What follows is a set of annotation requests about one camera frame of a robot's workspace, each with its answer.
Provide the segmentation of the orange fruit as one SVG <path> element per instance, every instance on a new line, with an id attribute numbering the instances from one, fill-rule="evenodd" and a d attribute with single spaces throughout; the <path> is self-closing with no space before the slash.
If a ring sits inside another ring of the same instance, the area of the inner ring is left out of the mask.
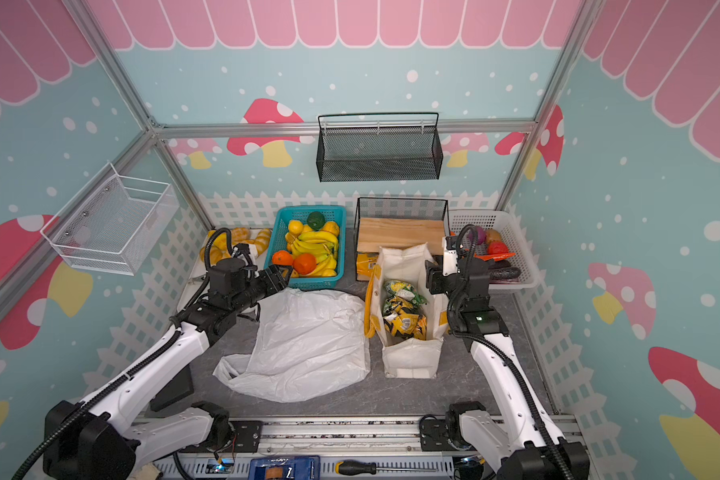
<path id="1" fill-rule="evenodd" d="M 292 262 L 292 266 L 295 272 L 299 276 L 309 276 L 317 267 L 317 259 L 311 253 L 302 253 L 295 256 Z"/>
<path id="2" fill-rule="evenodd" d="M 282 267 L 292 267 L 294 262 L 293 255 L 287 250 L 280 250 L 272 255 L 271 263 Z"/>

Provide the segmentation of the white canvas tote bag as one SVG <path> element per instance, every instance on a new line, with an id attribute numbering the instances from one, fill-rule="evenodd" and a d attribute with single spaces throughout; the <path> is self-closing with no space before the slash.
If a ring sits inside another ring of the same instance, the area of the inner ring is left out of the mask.
<path id="1" fill-rule="evenodd" d="M 365 333 L 381 341 L 388 378 L 437 376 L 448 326 L 446 296 L 426 287 L 426 267 L 434 261 L 427 244 L 383 247 L 370 272 Z"/>

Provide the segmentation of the yellow black snack bag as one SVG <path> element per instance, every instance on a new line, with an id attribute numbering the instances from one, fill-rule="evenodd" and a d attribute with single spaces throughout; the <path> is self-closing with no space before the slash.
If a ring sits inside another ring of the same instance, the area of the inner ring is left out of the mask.
<path id="1" fill-rule="evenodd" d="M 425 340 L 427 317 L 419 306 L 398 298 L 388 298 L 382 307 L 382 319 L 387 332 L 401 340 Z"/>

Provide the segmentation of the green snack bag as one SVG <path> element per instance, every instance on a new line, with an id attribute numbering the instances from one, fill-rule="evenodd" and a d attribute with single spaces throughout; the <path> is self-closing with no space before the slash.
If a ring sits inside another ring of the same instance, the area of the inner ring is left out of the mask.
<path id="1" fill-rule="evenodd" d="M 416 287 L 409 282 L 389 280 L 384 284 L 384 289 L 389 298 L 405 300 L 416 306 L 425 305 L 427 303 L 426 298 L 419 294 Z"/>

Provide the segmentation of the white plastic grocery bag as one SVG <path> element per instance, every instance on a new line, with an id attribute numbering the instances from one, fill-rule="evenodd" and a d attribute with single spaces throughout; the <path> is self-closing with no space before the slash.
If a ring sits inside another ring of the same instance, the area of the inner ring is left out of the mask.
<path id="1" fill-rule="evenodd" d="M 358 297 L 288 288 L 260 305 L 253 351 L 224 356 L 213 371 L 230 390 L 298 403 L 356 384 L 370 373 L 364 302 Z"/>

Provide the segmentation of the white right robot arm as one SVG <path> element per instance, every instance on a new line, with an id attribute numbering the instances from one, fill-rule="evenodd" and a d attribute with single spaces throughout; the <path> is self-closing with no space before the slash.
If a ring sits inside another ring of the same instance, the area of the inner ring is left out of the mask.
<path id="1" fill-rule="evenodd" d="M 586 479 L 585 446 L 566 439 L 540 402 L 517 359 L 508 327 L 490 303 L 500 275 L 494 261 L 475 254 L 477 234 L 467 226 L 443 239 L 443 260 L 426 265 L 426 288 L 447 298 L 451 334 L 480 367 L 501 419 L 479 408 L 454 406 L 453 442 L 472 447 L 496 479 Z"/>

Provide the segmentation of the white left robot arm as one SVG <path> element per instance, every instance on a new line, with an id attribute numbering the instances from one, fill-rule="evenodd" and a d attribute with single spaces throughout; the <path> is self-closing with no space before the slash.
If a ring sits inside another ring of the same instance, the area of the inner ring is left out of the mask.
<path id="1" fill-rule="evenodd" d="M 194 359 L 206 352 L 245 311 L 288 286 L 293 270 L 259 269 L 248 257 L 227 258 L 207 269 L 187 305 L 144 355 L 84 399 L 61 401 L 45 418 L 43 441 L 18 467 L 24 478 L 36 464 L 55 479 L 126 479 L 143 465 L 188 446 L 218 452 L 237 438 L 228 412 L 198 402 L 137 426 L 142 410 Z"/>

